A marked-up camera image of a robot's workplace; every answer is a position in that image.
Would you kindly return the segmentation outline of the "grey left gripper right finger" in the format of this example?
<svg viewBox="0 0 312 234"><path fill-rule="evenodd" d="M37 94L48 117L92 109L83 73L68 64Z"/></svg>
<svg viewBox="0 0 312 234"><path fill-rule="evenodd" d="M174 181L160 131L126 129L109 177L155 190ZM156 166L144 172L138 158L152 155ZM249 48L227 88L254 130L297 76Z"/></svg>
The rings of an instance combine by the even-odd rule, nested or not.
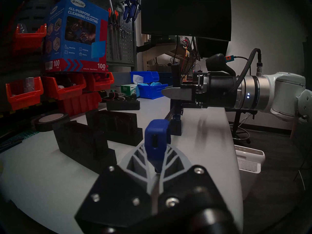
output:
<svg viewBox="0 0 312 234"><path fill-rule="evenodd" d="M158 213L171 209L197 213L218 209L230 213L207 169L192 165L175 146L166 145L159 176Z"/></svg>

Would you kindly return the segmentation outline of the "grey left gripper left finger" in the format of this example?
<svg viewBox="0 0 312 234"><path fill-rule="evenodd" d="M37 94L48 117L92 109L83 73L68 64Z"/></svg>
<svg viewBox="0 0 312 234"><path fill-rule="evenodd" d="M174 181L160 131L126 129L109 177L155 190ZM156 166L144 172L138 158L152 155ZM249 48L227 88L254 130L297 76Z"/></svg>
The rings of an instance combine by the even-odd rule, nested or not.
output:
<svg viewBox="0 0 312 234"><path fill-rule="evenodd" d="M155 213L157 173L142 143L104 168L75 220L82 232L157 232Z"/></svg>

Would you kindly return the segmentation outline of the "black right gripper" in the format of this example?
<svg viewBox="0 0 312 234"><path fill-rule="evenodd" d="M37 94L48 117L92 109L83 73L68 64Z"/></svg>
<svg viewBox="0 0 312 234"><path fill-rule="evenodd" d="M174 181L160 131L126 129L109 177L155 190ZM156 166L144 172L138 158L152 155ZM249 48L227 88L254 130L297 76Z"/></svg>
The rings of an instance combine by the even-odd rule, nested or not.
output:
<svg viewBox="0 0 312 234"><path fill-rule="evenodd" d="M196 85L166 87L163 96L172 100L195 101L203 108L221 107L233 109L237 92L230 92L237 79L225 72L198 73Z"/></svg>

